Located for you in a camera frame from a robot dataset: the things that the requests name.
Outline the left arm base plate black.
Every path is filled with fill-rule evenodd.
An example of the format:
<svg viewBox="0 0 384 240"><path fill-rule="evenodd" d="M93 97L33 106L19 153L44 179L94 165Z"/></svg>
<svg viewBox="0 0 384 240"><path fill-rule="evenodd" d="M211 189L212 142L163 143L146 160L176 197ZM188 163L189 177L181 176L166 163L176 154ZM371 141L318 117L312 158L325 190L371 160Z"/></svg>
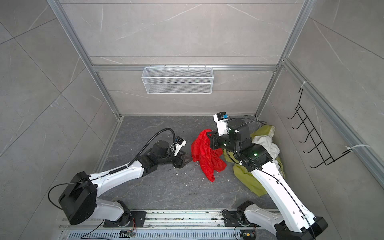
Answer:
<svg viewBox="0 0 384 240"><path fill-rule="evenodd" d="M117 221L112 222L105 220L103 227L104 228L132 228L134 225L136 227L142 228L146 219L147 212L145 211L133 211L124 213Z"/></svg>

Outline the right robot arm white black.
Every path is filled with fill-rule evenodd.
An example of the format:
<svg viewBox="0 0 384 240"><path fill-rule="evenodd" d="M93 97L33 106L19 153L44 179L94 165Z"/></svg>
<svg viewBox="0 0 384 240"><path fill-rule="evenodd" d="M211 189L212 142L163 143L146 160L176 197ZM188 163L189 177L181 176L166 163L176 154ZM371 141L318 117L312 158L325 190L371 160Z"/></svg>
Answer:
<svg viewBox="0 0 384 240"><path fill-rule="evenodd" d="M255 177L274 201L279 213L272 213L247 201L238 207L239 221L255 224L276 235L279 240L314 240L328 223L315 216L295 195L278 170L279 150L270 136L251 137L244 118L231 119L225 112L214 115L217 130L208 132L210 147L233 153L231 157Z"/></svg>

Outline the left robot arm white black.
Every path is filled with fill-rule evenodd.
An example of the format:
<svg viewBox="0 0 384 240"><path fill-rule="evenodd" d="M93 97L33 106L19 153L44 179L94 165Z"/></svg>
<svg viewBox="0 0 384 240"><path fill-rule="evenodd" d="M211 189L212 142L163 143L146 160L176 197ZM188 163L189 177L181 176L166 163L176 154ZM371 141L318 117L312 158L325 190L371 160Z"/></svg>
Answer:
<svg viewBox="0 0 384 240"><path fill-rule="evenodd" d="M159 165L171 164L176 169L183 168L192 161L182 151L186 143L181 138L177 138L172 145L159 140L132 163L91 175L77 173L59 197L59 204L69 223L75 226L89 218L100 218L119 227L129 225L133 222L133 217L127 205L120 200L102 200L100 196L123 183L156 171Z"/></svg>

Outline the red cloth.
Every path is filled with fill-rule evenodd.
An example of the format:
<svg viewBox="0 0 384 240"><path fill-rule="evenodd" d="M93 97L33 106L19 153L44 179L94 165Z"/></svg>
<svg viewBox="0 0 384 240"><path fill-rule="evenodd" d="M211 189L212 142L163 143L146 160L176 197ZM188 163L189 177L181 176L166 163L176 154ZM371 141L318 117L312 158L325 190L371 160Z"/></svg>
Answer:
<svg viewBox="0 0 384 240"><path fill-rule="evenodd" d="M210 182L215 181L214 172L221 172L227 164L221 159L222 149L213 150L210 147L210 139L207 133L212 130L206 129L200 132L199 136L191 145L191 155L194 162L199 162L200 167Z"/></svg>

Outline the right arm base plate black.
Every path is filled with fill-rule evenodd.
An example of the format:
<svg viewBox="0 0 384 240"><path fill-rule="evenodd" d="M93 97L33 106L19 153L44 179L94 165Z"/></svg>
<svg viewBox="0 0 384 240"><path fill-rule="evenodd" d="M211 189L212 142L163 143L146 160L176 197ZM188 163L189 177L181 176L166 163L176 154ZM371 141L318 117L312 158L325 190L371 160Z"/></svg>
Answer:
<svg viewBox="0 0 384 240"><path fill-rule="evenodd" d="M229 211L224 209L221 211L224 218L224 223L226 227L236 227L237 225L247 226L249 225L248 220L241 211Z"/></svg>

